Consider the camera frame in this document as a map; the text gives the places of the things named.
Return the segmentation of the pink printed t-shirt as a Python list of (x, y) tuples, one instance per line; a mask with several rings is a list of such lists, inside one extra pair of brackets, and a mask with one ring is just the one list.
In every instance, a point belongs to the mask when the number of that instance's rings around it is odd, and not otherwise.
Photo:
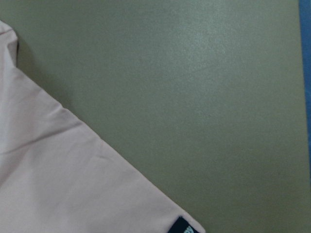
[(17, 68), (0, 25), (0, 230), (3, 233), (202, 233), (71, 111)]

